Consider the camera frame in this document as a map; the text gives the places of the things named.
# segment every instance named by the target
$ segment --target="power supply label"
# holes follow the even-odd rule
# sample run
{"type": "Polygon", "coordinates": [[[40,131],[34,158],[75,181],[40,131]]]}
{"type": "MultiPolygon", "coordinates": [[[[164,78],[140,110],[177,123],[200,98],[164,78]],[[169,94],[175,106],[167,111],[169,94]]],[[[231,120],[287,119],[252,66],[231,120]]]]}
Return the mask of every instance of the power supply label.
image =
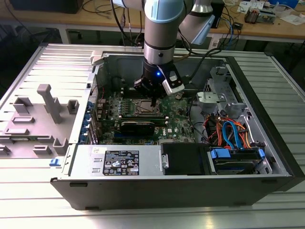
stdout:
{"type": "Polygon", "coordinates": [[[139,151],[106,151],[103,174],[105,176],[138,175],[139,151]]]}

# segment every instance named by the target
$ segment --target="wooden workbench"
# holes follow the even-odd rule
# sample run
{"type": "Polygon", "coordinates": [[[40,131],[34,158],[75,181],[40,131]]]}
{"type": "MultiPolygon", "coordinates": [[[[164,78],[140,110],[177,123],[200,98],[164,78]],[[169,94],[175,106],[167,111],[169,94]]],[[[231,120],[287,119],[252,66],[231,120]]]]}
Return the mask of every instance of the wooden workbench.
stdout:
{"type": "MultiPolygon", "coordinates": [[[[109,0],[99,0],[99,5],[109,4],[109,0]]],[[[68,29],[84,29],[84,30],[99,30],[99,31],[118,31],[119,28],[115,22],[112,12],[111,18],[100,16],[96,13],[89,13],[82,9],[76,14],[64,14],[55,12],[37,12],[37,11],[20,11],[14,10],[9,6],[14,15],[22,21],[26,26],[39,26],[57,28],[61,33],[63,43],[69,43],[68,29]]],[[[263,41],[278,41],[278,42],[303,42],[305,39],[305,23],[302,25],[292,25],[286,21],[276,18],[274,24],[248,24],[244,22],[243,13],[236,12],[238,7],[235,6],[230,10],[230,15],[235,18],[236,22],[242,23],[243,29],[240,39],[246,40],[263,40],[263,41]]],[[[94,11],[93,3],[86,5],[87,10],[94,11]]],[[[100,10],[110,10],[111,7],[104,6],[100,10]]],[[[304,10],[305,6],[298,5],[296,10],[304,10]]],[[[118,18],[120,19],[123,9],[116,10],[118,18]]],[[[140,30],[140,14],[136,10],[130,9],[130,18],[132,31],[138,32],[140,30]]],[[[6,9],[4,0],[0,0],[0,24],[19,25],[19,23],[12,17],[6,9]]],[[[209,36],[212,37],[211,43],[219,40],[228,33],[228,28],[225,21],[221,20],[217,29],[211,29],[209,36]]]]}

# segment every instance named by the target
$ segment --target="blue clip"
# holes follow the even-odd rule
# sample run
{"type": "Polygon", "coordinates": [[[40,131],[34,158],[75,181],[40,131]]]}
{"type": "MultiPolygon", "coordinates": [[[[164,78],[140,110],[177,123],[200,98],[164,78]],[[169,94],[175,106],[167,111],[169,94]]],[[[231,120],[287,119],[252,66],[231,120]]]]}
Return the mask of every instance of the blue clip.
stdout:
{"type": "Polygon", "coordinates": [[[84,119],[89,119],[90,115],[89,114],[85,114],[84,119]]]}
{"type": "Polygon", "coordinates": [[[84,120],[83,122],[82,122],[82,126],[87,126],[89,124],[89,122],[87,121],[87,120],[84,120]]]}
{"type": "Polygon", "coordinates": [[[59,159],[57,159],[57,158],[53,158],[52,160],[51,160],[51,162],[49,163],[49,166],[51,166],[51,167],[55,167],[55,166],[61,166],[60,164],[59,164],[59,162],[60,162],[60,160],[59,159]]]}
{"type": "Polygon", "coordinates": [[[231,149],[234,149],[234,145],[229,141],[229,139],[227,138],[227,134],[225,132],[225,128],[227,125],[231,125],[233,128],[233,132],[234,132],[234,137],[235,137],[235,142],[236,142],[236,146],[240,149],[243,149],[242,143],[240,142],[239,138],[238,138],[238,131],[237,128],[235,126],[235,124],[231,121],[226,121],[223,125],[223,136],[224,136],[224,140],[229,144],[229,146],[231,147],[231,149]]]}
{"type": "Polygon", "coordinates": [[[262,149],[259,149],[258,153],[259,153],[259,155],[261,156],[262,159],[265,158],[265,153],[264,153],[264,151],[262,149]]]}
{"type": "Polygon", "coordinates": [[[87,132],[87,129],[85,128],[85,127],[82,127],[81,128],[81,134],[84,134],[84,133],[86,133],[87,132]]]}
{"type": "Polygon", "coordinates": [[[85,137],[84,135],[80,135],[79,140],[85,141],[85,140],[86,140],[86,137],[85,137]]]}
{"type": "Polygon", "coordinates": [[[87,107],[88,107],[89,109],[91,109],[91,108],[93,108],[93,107],[94,107],[94,104],[93,104],[93,103],[91,103],[91,102],[88,102],[88,103],[87,103],[87,107]]]}

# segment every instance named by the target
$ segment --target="electronic equipment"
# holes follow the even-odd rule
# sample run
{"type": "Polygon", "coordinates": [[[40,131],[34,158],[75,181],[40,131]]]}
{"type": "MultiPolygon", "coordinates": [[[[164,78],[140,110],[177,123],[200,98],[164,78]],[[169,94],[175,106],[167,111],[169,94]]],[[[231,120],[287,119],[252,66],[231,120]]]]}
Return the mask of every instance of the electronic equipment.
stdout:
{"type": "Polygon", "coordinates": [[[251,7],[244,17],[244,21],[250,24],[255,24],[256,22],[273,24],[275,19],[276,15],[273,13],[273,10],[259,10],[251,7]]]}
{"type": "Polygon", "coordinates": [[[218,24],[221,18],[221,15],[224,10],[224,1],[223,0],[212,0],[211,6],[213,8],[213,15],[215,16],[215,19],[213,21],[212,27],[213,29],[218,28],[218,24]]]}
{"type": "MultiPolygon", "coordinates": [[[[74,143],[51,179],[73,208],[251,205],[304,180],[233,58],[204,60],[196,90],[186,85],[151,107],[132,88],[143,57],[123,49],[100,54],[86,93],[92,104],[80,104],[74,143]]],[[[197,62],[189,57],[178,67],[188,73],[197,62]]]]}
{"type": "Polygon", "coordinates": [[[304,180],[235,58],[175,53],[178,30],[205,39],[210,0],[115,3],[144,9],[144,49],[94,50],[79,101],[44,83],[33,101],[17,96],[3,156],[65,154],[50,183],[79,210],[252,205],[304,180]]]}
{"type": "Polygon", "coordinates": [[[77,13],[83,0],[10,0],[15,10],[77,13]]]}

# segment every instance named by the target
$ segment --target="aluminum extrusion table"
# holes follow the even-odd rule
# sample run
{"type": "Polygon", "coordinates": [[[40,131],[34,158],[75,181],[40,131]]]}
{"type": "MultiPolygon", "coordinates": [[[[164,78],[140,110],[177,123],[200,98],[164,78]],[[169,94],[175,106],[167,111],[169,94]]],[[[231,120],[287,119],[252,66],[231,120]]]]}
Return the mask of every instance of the aluminum extrusion table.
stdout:
{"type": "MultiPolygon", "coordinates": [[[[39,47],[0,101],[0,131],[10,120],[17,95],[36,96],[49,83],[61,103],[81,99],[92,71],[94,50],[124,47],[49,44],[39,47]]],[[[124,48],[141,52],[139,48],[124,48]]],[[[305,172],[305,93],[272,56],[262,52],[221,52],[233,56],[305,172]]],[[[50,159],[0,159],[0,227],[239,229],[305,227],[305,182],[268,195],[253,206],[77,211],[52,187],[60,169],[50,159]]]]}

